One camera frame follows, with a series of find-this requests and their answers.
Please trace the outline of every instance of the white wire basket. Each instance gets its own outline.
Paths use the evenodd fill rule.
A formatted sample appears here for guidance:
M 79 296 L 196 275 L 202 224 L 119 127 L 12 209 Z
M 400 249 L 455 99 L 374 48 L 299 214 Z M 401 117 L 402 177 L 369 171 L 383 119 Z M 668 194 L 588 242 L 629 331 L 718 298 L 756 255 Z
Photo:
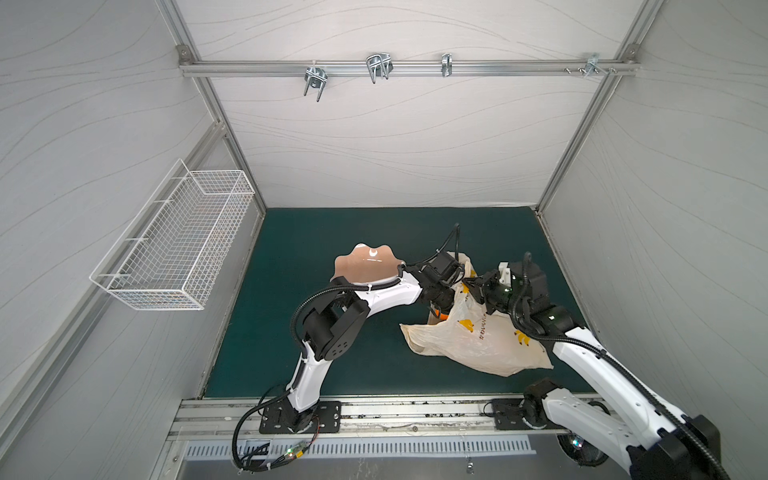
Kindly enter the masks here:
M 135 310 L 202 310 L 253 198 L 242 170 L 179 163 L 186 173 L 171 178 L 174 186 L 168 177 L 176 167 L 153 195 L 165 186 L 167 198 L 149 200 L 91 274 Z

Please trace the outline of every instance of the gray wavy pattern wall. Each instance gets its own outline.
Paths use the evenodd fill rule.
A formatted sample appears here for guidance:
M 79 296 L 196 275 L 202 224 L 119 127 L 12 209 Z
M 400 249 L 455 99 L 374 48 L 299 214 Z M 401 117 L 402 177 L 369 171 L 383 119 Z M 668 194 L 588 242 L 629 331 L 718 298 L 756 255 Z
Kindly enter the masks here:
M 0 2 L 0 408 L 211 121 L 151 0 Z M 233 167 L 223 144 L 207 166 Z M 204 311 L 111 304 L 0 478 L 149 476 L 204 379 L 256 219 L 251 208 Z
M 153 2 L 0 11 L 2 402 L 211 118 Z
M 203 60 L 615 55 L 640 0 L 180 0 Z M 597 79 L 214 80 L 269 207 L 538 202 Z
M 609 349 L 765 478 L 768 4 L 670 0 L 545 212 Z

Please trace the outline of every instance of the aluminum frame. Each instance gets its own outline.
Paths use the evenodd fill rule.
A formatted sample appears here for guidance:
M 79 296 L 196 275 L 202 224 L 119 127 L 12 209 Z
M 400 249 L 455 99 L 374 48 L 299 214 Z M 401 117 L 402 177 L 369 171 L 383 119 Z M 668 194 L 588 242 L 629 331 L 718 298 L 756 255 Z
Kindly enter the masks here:
M 627 35 L 624 37 L 621 45 L 619 45 L 616 53 L 618 58 L 624 60 L 631 59 L 634 61 L 634 57 L 637 54 L 645 35 L 648 33 L 650 26 L 654 23 L 656 15 L 663 3 L 664 0 L 645 0 L 645 3 L 637 12 Z M 544 193 L 541 195 L 538 204 L 536 204 L 535 209 L 539 214 L 543 214 L 552 201 L 555 191 L 557 191 L 558 186 L 565 177 L 565 173 L 568 171 L 571 163 L 573 163 L 573 160 L 578 156 L 581 147 L 584 146 L 584 142 L 587 140 L 587 137 L 589 137 L 589 133 L 592 131 L 595 122 L 597 122 L 600 114 L 603 112 L 608 101 L 616 91 L 616 87 L 618 87 L 620 80 L 621 76 L 607 76 L 600 83 L 600 86 L 598 86 L 598 89 L 594 93 L 594 96 L 587 107 L 587 111 L 584 113 L 584 117 L 581 119 L 581 122 L 579 122 L 579 125 L 574 132 L 574 136 L 571 138 L 571 141 L 568 142 L 565 152 L 563 152 L 557 167 L 555 167 L 552 176 L 549 178 L 549 182 L 547 182 L 547 186 L 544 188 Z
M 580 399 L 598 400 L 597 393 L 577 394 Z M 523 395 L 453 396 L 323 396 L 320 401 L 342 403 L 339 433 L 335 437 L 387 437 L 403 435 L 544 435 L 566 433 L 565 429 L 496 430 L 494 419 L 483 409 L 491 399 L 520 399 Z M 167 441 L 231 439 L 240 417 L 258 399 L 202 399 L 181 402 Z M 260 415 L 245 421 L 240 439 L 281 439 L 292 435 L 262 435 Z
M 174 0 L 155 0 L 155 2 L 157 3 L 157 7 L 160 8 L 160 14 L 170 30 L 174 43 L 176 43 L 177 46 L 186 45 L 189 48 L 189 51 L 184 52 L 183 56 L 192 59 L 199 58 L 200 55 L 197 53 L 197 48 L 195 48 L 194 42 L 192 42 L 192 37 L 187 30 L 187 25 L 181 17 L 176 2 Z M 235 164 L 240 170 L 245 172 L 246 178 L 250 184 L 253 185 L 253 189 L 255 190 L 253 199 L 256 202 L 257 210 L 262 216 L 266 215 L 264 197 L 262 197 L 261 192 L 259 192 L 259 186 L 253 177 L 253 172 L 251 172 L 248 162 L 243 155 L 243 149 L 240 147 L 240 144 L 232 131 L 232 125 L 221 107 L 221 102 L 216 95 L 214 85 L 210 82 L 209 78 L 195 78 L 194 82 L 197 86 L 197 90 L 200 91 L 200 95 L 205 101 L 205 105 L 208 107 L 208 111 L 214 116 L 214 120 L 223 125 L 225 129 L 224 140 L 227 143 L 227 148 L 232 154 L 232 158 L 235 160 Z
M 521 77 L 521 76 L 582 76 L 580 71 L 586 60 L 521 60 L 521 61 L 460 61 L 453 60 L 452 77 Z M 442 60 L 397 61 L 392 77 L 444 77 Z M 179 65 L 185 77 L 304 77 L 307 67 L 321 68 L 329 77 L 369 77 L 365 61 L 196 61 Z M 634 75 L 638 63 L 622 60 L 601 60 L 598 67 L 602 72 L 592 75 L 621 76 Z

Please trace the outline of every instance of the plastic bag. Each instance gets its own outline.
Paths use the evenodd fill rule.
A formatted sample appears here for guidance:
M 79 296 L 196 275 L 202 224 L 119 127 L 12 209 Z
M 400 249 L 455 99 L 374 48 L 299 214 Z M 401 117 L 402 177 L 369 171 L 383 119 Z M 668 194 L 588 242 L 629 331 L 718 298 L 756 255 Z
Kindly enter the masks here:
M 467 276 L 475 276 L 469 258 L 460 253 Z M 488 315 L 463 283 L 454 287 L 454 305 L 448 319 L 432 325 L 402 325 L 400 329 L 414 353 L 447 356 L 480 372 L 510 376 L 523 369 L 551 369 L 544 347 L 522 336 L 509 315 Z

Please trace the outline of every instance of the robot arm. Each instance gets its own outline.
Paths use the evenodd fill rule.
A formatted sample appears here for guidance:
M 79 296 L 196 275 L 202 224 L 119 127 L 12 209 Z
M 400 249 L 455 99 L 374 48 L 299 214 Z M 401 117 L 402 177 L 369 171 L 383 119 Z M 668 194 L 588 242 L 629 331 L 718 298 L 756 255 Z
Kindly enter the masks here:
M 283 405 L 291 429 L 301 431 L 306 427 L 331 362 L 352 345 L 367 318 L 417 300 L 430 303 L 438 311 L 448 311 L 453 305 L 451 285 L 462 277 L 463 265 L 458 262 L 458 255 L 447 253 L 443 244 L 427 260 L 399 265 L 395 278 L 371 283 L 350 283 L 343 276 L 334 278 L 330 287 L 348 286 L 349 290 L 318 296 L 303 317 L 303 352 L 286 388 L 290 394 Z
M 338 277 L 333 282 L 342 284 L 346 280 Z M 416 278 L 411 273 L 402 272 L 400 281 L 395 286 L 347 294 L 346 298 L 342 299 L 341 315 L 333 309 L 332 302 L 337 300 L 335 293 L 318 299 L 304 320 L 304 353 L 299 358 L 288 386 L 291 391 L 288 400 L 296 413 L 305 412 L 317 404 L 320 386 L 326 378 L 331 362 L 352 345 L 368 317 L 394 306 L 410 305 L 421 294 L 422 288 Z M 296 424 L 298 429 L 302 427 L 300 423 Z
M 453 233 L 458 251 L 458 225 Z M 294 317 L 307 311 L 301 316 L 304 334 L 300 339 L 294 331 L 294 339 L 300 340 L 303 351 L 287 392 L 275 399 L 280 402 L 281 424 L 291 432 L 307 428 L 331 363 L 352 345 L 368 317 L 418 300 L 438 311 L 450 310 L 451 286 L 463 278 L 458 254 L 445 252 L 450 238 L 427 260 L 399 264 L 397 277 L 351 283 L 338 276 L 311 297 L 305 309 L 300 307 Z M 550 421 L 570 429 L 635 480 L 728 478 L 720 465 L 717 428 L 703 416 L 692 419 L 662 399 L 610 356 L 565 308 L 552 305 L 546 276 L 531 263 L 530 253 L 521 263 L 502 263 L 499 270 L 463 282 L 489 314 L 508 313 L 515 328 L 530 338 L 554 343 L 553 353 L 584 377 L 620 417 L 583 403 L 545 379 L 526 389 L 523 406 L 529 425 Z
M 661 398 L 565 308 L 552 306 L 546 276 L 530 260 L 526 253 L 521 263 L 503 263 L 502 271 L 464 283 L 489 313 L 508 313 L 515 327 L 530 338 L 554 343 L 553 353 L 587 380 L 620 418 L 545 379 L 527 389 L 526 421 L 564 426 L 578 442 L 586 440 L 622 465 L 632 479 L 728 478 L 720 464 L 717 428 L 704 416 L 692 419 Z

